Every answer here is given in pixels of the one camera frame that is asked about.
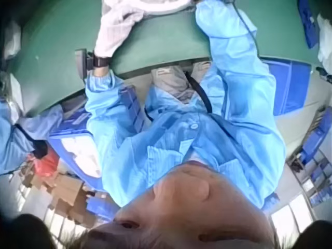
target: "black wristband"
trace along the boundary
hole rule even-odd
[[[93,67],[106,67],[110,64],[110,57],[98,57],[93,53]]]

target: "black strap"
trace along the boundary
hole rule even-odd
[[[19,129],[26,139],[33,144],[35,150],[32,153],[37,159],[41,159],[47,155],[47,144],[44,140],[34,140],[18,123],[14,127]]]
[[[211,102],[210,102],[208,96],[206,95],[205,91],[203,90],[203,88],[200,86],[200,84],[194,78],[192,78],[192,76],[188,72],[185,72],[185,75],[186,75],[187,80],[189,81],[189,84],[191,85],[191,87],[197,92],[199,97],[201,97],[201,99],[205,105],[207,113],[212,113]]]

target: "person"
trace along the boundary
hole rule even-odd
[[[16,104],[9,105],[8,98],[0,96],[0,175],[17,170],[30,154],[40,159],[47,154],[49,132],[57,127],[63,117],[60,105],[35,117],[12,120],[12,113],[19,113]]]
[[[196,22],[209,38],[212,62],[208,70],[208,63],[194,66],[192,77],[205,71],[197,81],[212,113],[180,67],[159,68],[146,100],[153,122],[137,134],[120,100],[123,81],[105,61],[112,64],[108,58],[143,16],[122,5],[101,18],[95,68],[86,81],[87,129],[99,152],[103,187],[121,209],[86,234],[80,248],[273,245],[261,208],[283,171],[285,145],[273,116],[275,78],[251,34],[232,5],[198,3]]]

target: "white bag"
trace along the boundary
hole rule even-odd
[[[332,26],[321,14],[317,17],[320,27],[320,49],[318,59],[328,74],[332,74]]]

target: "blue lab coat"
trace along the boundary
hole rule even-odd
[[[196,93],[185,105],[151,86],[146,108],[154,122],[137,134],[120,101],[122,80],[112,71],[87,79],[86,109],[92,114],[87,128],[98,148],[104,189],[119,206],[142,194],[192,152],[230,179],[258,208],[277,187],[285,145],[273,117],[275,79],[257,57],[253,39],[231,6],[203,1],[197,5],[196,22],[210,39],[213,63],[201,86],[213,114],[206,113]]]

